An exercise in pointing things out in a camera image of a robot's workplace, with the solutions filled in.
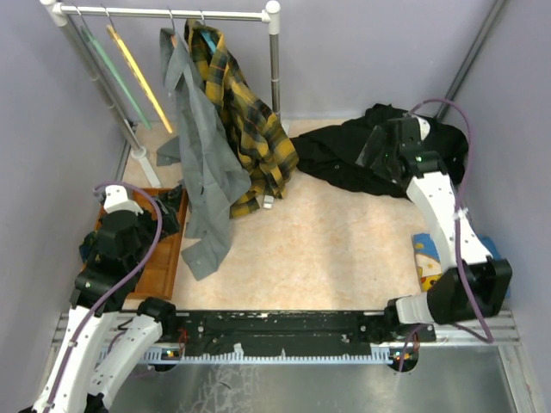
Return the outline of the black shirt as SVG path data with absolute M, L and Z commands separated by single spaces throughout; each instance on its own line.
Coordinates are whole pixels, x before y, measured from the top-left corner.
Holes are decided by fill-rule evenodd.
M 404 109 L 376 103 L 365 114 L 340 125 L 324 126 L 292 139 L 298 154 L 298 170 L 351 192 L 405 198 L 406 192 L 393 182 L 356 164 L 365 140 L 373 129 L 386 120 L 404 115 Z M 461 182 L 464 159 L 468 153 L 465 134 L 458 128 L 429 118 L 430 133 L 424 140 L 429 151 L 443 158 L 452 182 Z

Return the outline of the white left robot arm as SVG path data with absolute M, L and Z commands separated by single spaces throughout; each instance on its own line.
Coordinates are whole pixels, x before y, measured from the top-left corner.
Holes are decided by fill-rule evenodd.
M 122 306 L 138 284 L 161 240 L 179 230 L 172 203 L 151 197 L 110 207 L 79 247 L 83 261 L 71 294 L 68 324 L 43 390 L 28 412 L 107 412 L 116 393 L 156 341 L 179 331 L 176 307 L 146 298 L 107 357 L 98 356 Z

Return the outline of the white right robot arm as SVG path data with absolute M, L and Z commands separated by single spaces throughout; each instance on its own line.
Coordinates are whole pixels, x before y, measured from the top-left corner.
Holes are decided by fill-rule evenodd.
M 512 268 L 473 230 L 443 158 L 424 145 L 429 132 L 429 122 L 417 116 L 387 120 L 373 129 L 356 160 L 405 190 L 423 215 L 443 271 L 428 291 L 388 302 L 385 331 L 394 340 L 411 340 L 421 325 L 465 330 L 466 321 L 476 320 L 483 329 L 476 338 L 492 343 L 486 320 L 499 314 Z

